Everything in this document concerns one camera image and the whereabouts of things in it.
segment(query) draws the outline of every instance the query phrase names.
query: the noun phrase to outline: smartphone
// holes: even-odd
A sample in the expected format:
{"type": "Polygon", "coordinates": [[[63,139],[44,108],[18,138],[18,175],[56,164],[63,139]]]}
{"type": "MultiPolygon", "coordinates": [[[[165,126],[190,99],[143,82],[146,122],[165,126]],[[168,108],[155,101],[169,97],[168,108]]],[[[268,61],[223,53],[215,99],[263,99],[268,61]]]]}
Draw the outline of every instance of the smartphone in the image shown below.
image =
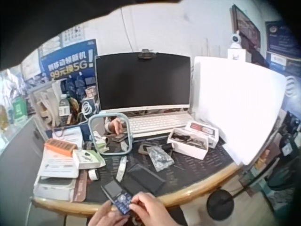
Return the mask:
{"type": "Polygon", "coordinates": [[[116,137],[113,137],[112,141],[120,143],[121,141],[125,140],[126,138],[127,138],[127,134],[121,133],[121,134],[117,135],[116,137]]]}
{"type": "Polygon", "coordinates": [[[117,180],[112,179],[109,183],[101,185],[101,189],[123,215],[130,212],[129,204],[133,197],[117,180]]]}
{"type": "Polygon", "coordinates": [[[153,194],[155,194],[165,183],[164,179],[140,164],[134,165],[127,174],[153,194]]]}

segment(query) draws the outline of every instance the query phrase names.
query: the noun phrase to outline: blue advertising sign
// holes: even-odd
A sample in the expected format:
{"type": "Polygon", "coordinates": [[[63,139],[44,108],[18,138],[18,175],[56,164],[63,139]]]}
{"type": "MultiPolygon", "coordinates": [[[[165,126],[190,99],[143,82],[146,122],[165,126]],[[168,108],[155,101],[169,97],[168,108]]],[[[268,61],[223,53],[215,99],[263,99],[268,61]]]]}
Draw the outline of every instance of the blue advertising sign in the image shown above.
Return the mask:
{"type": "Polygon", "coordinates": [[[281,108],[301,119],[301,61],[267,53],[271,70],[286,77],[285,96],[281,108]]]}
{"type": "Polygon", "coordinates": [[[284,21],[266,22],[268,51],[301,58],[301,47],[284,21]]]}
{"type": "Polygon", "coordinates": [[[96,40],[79,42],[40,59],[44,73],[50,80],[62,78],[95,77],[95,56],[97,55],[96,40]]]}

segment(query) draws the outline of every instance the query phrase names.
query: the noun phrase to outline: finger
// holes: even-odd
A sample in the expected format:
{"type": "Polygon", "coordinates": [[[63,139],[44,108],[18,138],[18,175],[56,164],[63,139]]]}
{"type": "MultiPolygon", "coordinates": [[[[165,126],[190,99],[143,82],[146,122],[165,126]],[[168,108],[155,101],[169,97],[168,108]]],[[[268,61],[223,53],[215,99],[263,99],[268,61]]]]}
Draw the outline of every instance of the finger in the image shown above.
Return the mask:
{"type": "Polygon", "coordinates": [[[114,222],[121,220],[124,216],[118,211],[111,211],[108,213],[108,217],[112,218],[114,222]]]}
{"type": "Polygon", "coordinates": [[[117,123],[114,123],[114,129],[115,129],[116,134],[119,135],[120,132],[119,132],[119,126],[117,123]]]}
{"type": "Polygon", "coordinates": [[[119,211],[110,211],[98,222],[97,226],[112,226],[115,225],[116,222],[119,222],[124,218],[126,218],[126,216],[122,216],[119,211]]]}
{"type": "Polygon", "coordinates": [[[136,204],[130,204],[129,205],[130,209],[132,211],[134,211],[139,217],[140,219],[143,221],[143,223],[145,225],[147,225],[147,222],[149,221],[149,214],[146,212],[146,210],[144,210],[142,207],[136,205],[136,204]]]}
{"type": "Polygon", "coordinates": [[[117,222],[114,226],[123,226],[128,221],[128,218],[122,219],[121,221],[117,222]]]}
{"type": "Polygon", "coordinates": [[[152,202],[152,200],[153,198],[151,198],[151,196],[143,192],[139,192],[132,198],[133,203],[138,204],[138,202],[142,202],[146,207],[148,203],[152,202]]]}
{"type": "Polygon", "coordinates": [[[153,199],[156,199],[156,197],[155,197],[152,193],[147,192],[146,194],[147,194],[149,197],[151,197],[151,198],[153,198],[153,199]]]}
{"type": "Polygon", "coordinates": [[[119,124],[119,132],[120,132],[120,133],[123,133],[122,124],[119,124]]]}
{"type": "Polygon", "coordinates": [[[93,215],[91,218],[89,225],[94,226],[96,225],[99,220],[104,217],[109,211],[111,210],[111,202],[110,200],[106,201],[101,208],[93,215]]]}

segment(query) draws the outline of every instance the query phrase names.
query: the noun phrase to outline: round base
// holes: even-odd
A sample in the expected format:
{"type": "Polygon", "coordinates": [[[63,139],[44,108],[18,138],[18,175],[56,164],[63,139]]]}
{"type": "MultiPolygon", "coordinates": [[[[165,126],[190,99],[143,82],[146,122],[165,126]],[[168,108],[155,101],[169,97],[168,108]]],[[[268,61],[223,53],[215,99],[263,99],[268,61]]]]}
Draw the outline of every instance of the round base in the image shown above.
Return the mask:
{"type": "Polygon", "coordinates": [[[229,192],[222,189],[209,195],[206,206],[208,214],[213,220],[222,221],[231,216],[234,210],[234,200],[231,199],[223,203],[231,197],[232,195],[229,192]]]}

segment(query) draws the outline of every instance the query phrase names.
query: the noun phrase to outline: white box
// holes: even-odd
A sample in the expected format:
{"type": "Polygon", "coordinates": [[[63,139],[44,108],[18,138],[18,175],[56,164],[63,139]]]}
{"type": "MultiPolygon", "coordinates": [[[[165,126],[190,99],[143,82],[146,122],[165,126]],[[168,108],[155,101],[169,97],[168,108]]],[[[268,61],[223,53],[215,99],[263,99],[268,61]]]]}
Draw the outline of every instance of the white box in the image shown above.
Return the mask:
{"type": "Polygon", "coordinates": [[[198,136],[195,133],[174,128],[173,131],[169,134],[167,143],[174,144],[174,151],[185,154],[197,159],[203,160],[208,152],[208,137],[206,136],[198,136]],[[190,136],[191,141],[181,141],[174,137],[174,134],[183,135],[183,136],[190,136]]]}
{"type": "Polygon", "coordinates": [[[73,150],[73,160],[79,170],[94,169],[105,166],[103,157],[93,150],[73,150]]]}
{"type": "Polygon", "coordinates": [[[205,123],[189,121],[185,127],[185,130],[196,133],[201,136],[207,136],[210,148],[215,148],[219,140],[218,129],[209,126],[205,123]]]}
{"type": "Polygon", "coordinates": [[[242,48],[229,48],[228,49],[228,59],[239,60],[251,63],[252,55],[248,51],[242,48]]]}

